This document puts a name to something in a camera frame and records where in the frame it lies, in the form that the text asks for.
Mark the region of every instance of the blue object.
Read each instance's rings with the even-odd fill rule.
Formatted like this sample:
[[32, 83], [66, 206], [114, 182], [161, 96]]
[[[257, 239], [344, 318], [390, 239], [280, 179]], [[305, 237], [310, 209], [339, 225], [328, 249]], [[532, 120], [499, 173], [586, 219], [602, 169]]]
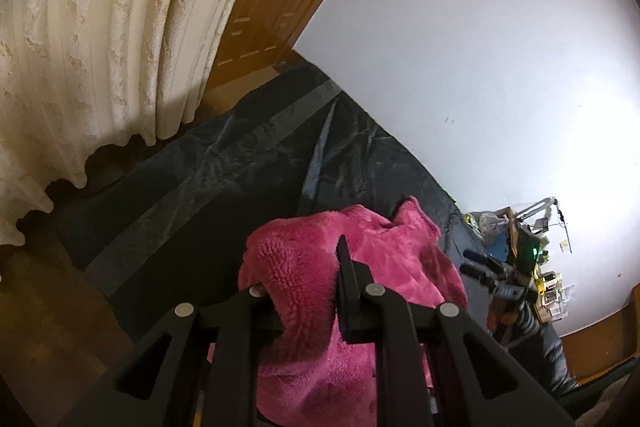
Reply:
[[486, 253], [495, 257], [500, 261], [506, 261], [509, 256], [509, 243], [507, 241], [507, 232], [499, 234], [495, 241], [486, 248]]

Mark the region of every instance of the plastic bag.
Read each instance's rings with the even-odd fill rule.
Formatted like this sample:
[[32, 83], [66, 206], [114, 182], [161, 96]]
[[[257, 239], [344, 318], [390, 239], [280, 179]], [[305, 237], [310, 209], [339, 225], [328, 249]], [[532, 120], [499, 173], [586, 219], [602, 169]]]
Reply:
[[495, 238], [505, 232], [508, 227], [509, 219], [507, 217], [498, 217], [492, 212], [482, 213], [478, 220], [478, 228], [486, 247], [492, 245]]

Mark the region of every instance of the white wall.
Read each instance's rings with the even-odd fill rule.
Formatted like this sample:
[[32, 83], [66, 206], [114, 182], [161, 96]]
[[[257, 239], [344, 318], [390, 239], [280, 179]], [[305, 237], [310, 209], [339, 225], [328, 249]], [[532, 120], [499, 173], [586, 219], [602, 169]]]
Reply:
[[296, 50], [462, 210], [558, 197], [574, 254], [554, 267], [575, 285], [561, 334], [625, 304], [640, 281], [633, 0], [325, 0]]

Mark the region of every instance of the gray tape stripe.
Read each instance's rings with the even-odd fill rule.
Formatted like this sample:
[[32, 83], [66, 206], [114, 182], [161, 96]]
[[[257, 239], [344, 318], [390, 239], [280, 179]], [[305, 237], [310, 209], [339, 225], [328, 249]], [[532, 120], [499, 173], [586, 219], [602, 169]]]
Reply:
[[340, 87], [328, 80], [226, 149], [204, 155], [191, 176], [131, 223], [89, 263], [84, 270], [86, 275], [98, 290], [112, 296], [215, 195], [236, 185], [241, 171], [251, 165], [255, 155], [271, 150], [340, 92]]
[[331, 130], [331, 124], [334, 121], [335, 103], [329, 109], [329, 113], [324, 119], [324, 125], [322, 131], [316, 141], [316, 147], [314, 147], [313, 156], [309, 162], [309, 167], [306, 171], [305, 181], [302, 184], [302, 190], [300, 190], [300, 201], [298, 202], [297, 216], [308, 216], [313, 207], [318, 193], [318, 184], [320, 182], [320, 172], [322, 171], [322, 155], [324, 154], [324, 146], [326, 145], [326, 139], [329, 137], [329, 131]]

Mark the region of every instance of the cluttered desk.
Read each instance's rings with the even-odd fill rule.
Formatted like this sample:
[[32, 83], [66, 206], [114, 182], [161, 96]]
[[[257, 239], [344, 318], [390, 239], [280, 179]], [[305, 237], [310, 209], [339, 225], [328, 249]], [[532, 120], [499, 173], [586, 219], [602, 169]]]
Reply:
[[[550, 224], [553, 207], [558, 216], [558, 223]], [[467, 216], [467, 222], [476, 234], [485, 243], [489, 243], [488, 253], [516, 267], [520, 273], [532, 274], [538, 291], [538, 299], [533, 309], [539, 322], [564, 319], [567, 310], [564, 305], [566, 296], [562, 275], [560, 272], [545, 269], [550, 256], [547, 250], [549, 240], [545, 233], [550, 226], [560, 225], [564, 228], [566, 240], [562, 241], [561, 248], [571, 250], [566, 222], [558, 207], [558, 200], [549, 197], [518, 211], [507, 206], [496, 212], [475, 212]]]

